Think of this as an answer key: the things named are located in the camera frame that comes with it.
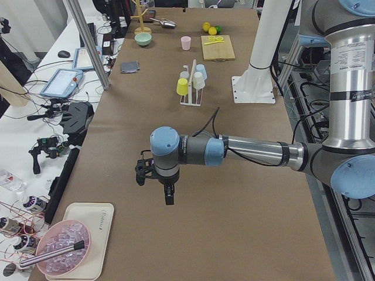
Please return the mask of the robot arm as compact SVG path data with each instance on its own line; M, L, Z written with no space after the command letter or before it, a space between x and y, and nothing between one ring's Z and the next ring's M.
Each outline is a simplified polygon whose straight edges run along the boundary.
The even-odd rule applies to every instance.
M334 191L362 199L374 195L373 98L374 2L303 1L301 38L330 44L329 134L321 144L266 142L198 131L180 135L168 126L150 137L148 167L136 167L138 184L157 179L174 202L180 165L218 166L239 156L263 166L288 166L313 175Z

